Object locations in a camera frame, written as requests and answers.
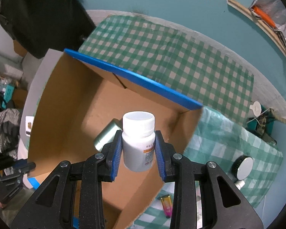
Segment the white smartphone with stickers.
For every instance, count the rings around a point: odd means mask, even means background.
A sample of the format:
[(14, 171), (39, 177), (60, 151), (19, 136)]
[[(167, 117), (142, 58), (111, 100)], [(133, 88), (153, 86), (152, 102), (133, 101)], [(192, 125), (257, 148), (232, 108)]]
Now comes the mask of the white smartphone with stickers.
[(26, 116), (25, 118), (25, 134), (28, 137), (31, 136), (34, 118), (35, 118), (34, 116)]

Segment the green beige checkered cloth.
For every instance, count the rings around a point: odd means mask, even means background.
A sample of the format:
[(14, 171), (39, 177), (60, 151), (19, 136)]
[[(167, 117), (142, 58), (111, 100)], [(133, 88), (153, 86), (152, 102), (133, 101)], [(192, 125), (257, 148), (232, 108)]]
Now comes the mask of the green beige checkered cloth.
[(112, 15), (79, 52), (161, 83), (240, 125), (246, 122), (253, 75), (197, 37), (142, 17)]

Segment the blue cardboard box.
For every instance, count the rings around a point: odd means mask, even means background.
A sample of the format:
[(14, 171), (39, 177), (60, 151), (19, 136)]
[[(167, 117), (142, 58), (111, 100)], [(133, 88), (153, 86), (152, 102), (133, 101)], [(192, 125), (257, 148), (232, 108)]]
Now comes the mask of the blue cardboard box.
[(28, 102), (37, 100), (31, 124), (28, 158), (32, 175), (46, 193), (25, 212), (20, 227), (67, 228), (73, 214), (67, 205), (80, 201), (75, 181), (62, 185), (64, 168), (50, 175), (61, 161), (85, 161), (122, 127), (131, 111), (155, 116), (155, 129), (178, 152), (193, 135), (202, 105), (151, 79), (78, 52), (48, 50), (30, 86)]

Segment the wooden window sill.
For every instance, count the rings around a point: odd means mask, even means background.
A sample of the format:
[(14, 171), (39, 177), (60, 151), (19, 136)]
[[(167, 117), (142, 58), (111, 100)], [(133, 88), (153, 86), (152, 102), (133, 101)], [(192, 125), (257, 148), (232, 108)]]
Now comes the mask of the wooden window sill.
[(278, 34), (276, 34), (273, 29), (271, 29), (264, 21), (262, 21), (262, 19), (257, 18), (248, 8), (246, 8), (236, 0), (227, 0), (227, 4), (230, 7), (234, 8), (236, 11), (246, 16), (253, 23), (255, 23), (275, 43), (275, 45), (286, 57), (286, 47), (279, 38)]

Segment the white pill bottle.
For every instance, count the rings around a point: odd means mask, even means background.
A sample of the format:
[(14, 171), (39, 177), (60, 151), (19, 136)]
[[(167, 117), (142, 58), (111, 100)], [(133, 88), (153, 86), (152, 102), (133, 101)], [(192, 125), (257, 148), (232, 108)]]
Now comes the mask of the white pill bottle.
[(132, 172), (144, 172), (153, 165), (155, 116), (144, 111), (125, 113), (122, 118), (124, 165)]

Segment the green checkered plastic tablecloth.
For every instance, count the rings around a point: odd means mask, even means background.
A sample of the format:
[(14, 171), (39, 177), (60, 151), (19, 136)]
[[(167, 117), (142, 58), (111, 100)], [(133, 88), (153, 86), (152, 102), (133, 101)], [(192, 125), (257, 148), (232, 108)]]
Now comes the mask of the green checkered plastic tablecloth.
[(268, 193), (283, 161), (283, 154), (276, 146), (207, 106), (183, 154), (201, 164), (216, 162), (232, 181), (236, 180), (231, 172), (234, 162), (241, 156), (251, 157), (253, 169), (240, 191), (253, 208)]

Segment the small white blue bottle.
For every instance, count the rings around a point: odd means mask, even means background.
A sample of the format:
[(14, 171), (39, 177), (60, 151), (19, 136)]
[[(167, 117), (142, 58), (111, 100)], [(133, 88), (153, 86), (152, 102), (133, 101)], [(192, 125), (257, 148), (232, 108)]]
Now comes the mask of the small white blue bottle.
[(239, 190), (241, 190), (241, 188), (244, 187), (244, 185), (245, 185), (245, 181), (244, 180), (237, 180), (234, 184)]

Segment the black hanging clothes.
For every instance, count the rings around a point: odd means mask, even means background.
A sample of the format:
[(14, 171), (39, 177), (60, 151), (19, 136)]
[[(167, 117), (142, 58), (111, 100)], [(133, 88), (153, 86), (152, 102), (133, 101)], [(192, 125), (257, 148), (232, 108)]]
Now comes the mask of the black hanging clothes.
[(77, 51), (96, 28), (81, 0), (0, 0), (0, 25), (36, 58)]

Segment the green metal tin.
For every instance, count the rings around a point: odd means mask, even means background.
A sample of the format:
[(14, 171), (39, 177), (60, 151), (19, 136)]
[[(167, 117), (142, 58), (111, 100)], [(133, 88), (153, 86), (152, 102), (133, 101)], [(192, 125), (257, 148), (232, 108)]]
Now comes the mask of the green metal tin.
[(122, 130), (122, 121), (114, 118), (94, 139), (96, 150), (101, 152), (105, 144), (112, 142), (118, 130)]

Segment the orange object on sill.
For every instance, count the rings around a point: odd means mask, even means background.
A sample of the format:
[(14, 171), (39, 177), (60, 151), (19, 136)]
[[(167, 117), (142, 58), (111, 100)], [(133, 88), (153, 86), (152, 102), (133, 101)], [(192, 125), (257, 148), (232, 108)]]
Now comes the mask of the orange object on sill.
[(255, 14), (257, 14), (263, 21), (266, 22), (266, 24), (268, 24), (272, 28), (276, 28), (275, 22), (262, 9), (260, 9), (259, 7), (255, 5), (252, 7), (252, 9), (255, 12)]

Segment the striped cloth pile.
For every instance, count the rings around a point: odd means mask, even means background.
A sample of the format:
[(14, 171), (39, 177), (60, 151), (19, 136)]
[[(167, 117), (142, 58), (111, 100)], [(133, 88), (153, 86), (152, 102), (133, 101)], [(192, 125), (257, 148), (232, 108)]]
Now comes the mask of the striped cloth pile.
[(0, 112), (0, 153), (17, 160), (22, 110), (5, 109)]

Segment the round white disc device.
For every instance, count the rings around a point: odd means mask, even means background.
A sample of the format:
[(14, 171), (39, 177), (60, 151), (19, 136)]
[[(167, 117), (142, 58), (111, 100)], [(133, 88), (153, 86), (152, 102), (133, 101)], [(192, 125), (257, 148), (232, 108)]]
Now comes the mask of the round white disc device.
[(252, 157), (242, 155), (232, 165), (231, 172), (237, 180), (244, 180), (250, 175), (253, 164)]

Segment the pink gold battery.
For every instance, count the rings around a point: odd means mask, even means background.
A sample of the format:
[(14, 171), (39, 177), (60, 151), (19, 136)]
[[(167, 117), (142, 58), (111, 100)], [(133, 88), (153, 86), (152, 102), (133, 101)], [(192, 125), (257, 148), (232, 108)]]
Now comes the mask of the pink gold battery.
[(171, 201), (170, 195), (164, 195), (160, 197), (164, 214), (166, 218), (171, 218), (173, 213), (173, 203)]

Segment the white plastic jug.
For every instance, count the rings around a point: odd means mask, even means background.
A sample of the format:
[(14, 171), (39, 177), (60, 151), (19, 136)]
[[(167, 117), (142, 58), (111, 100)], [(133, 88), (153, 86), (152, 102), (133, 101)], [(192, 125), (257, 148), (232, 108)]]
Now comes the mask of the white plastic jug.
[(262, 113), (261, 104), (258, 101), (251, 102), (249, 106), (248, 117), (259, 117)]

